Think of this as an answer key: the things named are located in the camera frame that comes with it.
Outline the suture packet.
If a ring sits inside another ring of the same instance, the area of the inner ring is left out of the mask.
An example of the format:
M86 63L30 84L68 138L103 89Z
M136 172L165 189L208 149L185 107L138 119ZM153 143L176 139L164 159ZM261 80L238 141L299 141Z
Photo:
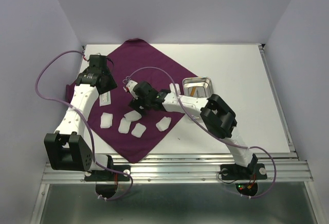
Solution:
M99 96L99 105L100 106L107 106L111 104L111 92L108 91L103 93Z

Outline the scalpel with orange cover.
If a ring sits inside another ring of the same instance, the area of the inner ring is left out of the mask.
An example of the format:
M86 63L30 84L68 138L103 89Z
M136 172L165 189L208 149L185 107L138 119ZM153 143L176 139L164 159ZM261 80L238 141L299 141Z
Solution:
M193 96L195 95L195 93L196 93L196 87L193 87L193 88L191 89L190 96L193 97Z

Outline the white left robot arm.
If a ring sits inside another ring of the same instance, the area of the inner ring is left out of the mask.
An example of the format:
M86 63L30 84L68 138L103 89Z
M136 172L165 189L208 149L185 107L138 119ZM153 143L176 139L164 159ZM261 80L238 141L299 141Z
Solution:
M79 73L74 93L63 120L53 133L46 134L44 144L52 169L64 171L96 171L104 180L114 175L112 159L95 155L95 146L88 145L84 132L91 132L87 123L90 111L100 95L117 87L104 55L90 55L89 66Z

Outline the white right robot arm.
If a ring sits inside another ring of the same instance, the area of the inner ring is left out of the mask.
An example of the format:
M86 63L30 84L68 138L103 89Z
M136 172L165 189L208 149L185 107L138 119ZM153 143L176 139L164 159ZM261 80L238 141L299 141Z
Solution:
M157 91L146 81L138 83L133 80L128 80L124 89L133 97L130 107L142 116L147 110L186 114L211 137L227 146L237 165L239 176L248 178L255 172L258 159L244 142L232 137L237 126L236 114L220 96L184 96L173 83L170 84L169 90Z

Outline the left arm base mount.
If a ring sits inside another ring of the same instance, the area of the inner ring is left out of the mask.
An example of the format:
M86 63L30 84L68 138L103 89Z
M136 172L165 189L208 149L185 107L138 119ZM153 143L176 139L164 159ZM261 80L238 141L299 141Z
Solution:
M107 156L107 165L95 164L85 172L84 181L95 183L95 193L98 199L114 201L126 196L133 185L131 166L114 165L111 156Z

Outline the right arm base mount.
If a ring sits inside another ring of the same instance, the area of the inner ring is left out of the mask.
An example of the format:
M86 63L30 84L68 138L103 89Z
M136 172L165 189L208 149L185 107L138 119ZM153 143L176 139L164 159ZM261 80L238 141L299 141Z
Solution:
M237 165L236 163L221 165L217 178L226 184L235 183L239 194L254 198L258 192L257 180L266 180L267 172L265 165L258 163L257 156L253 154L251 162L247 167Z

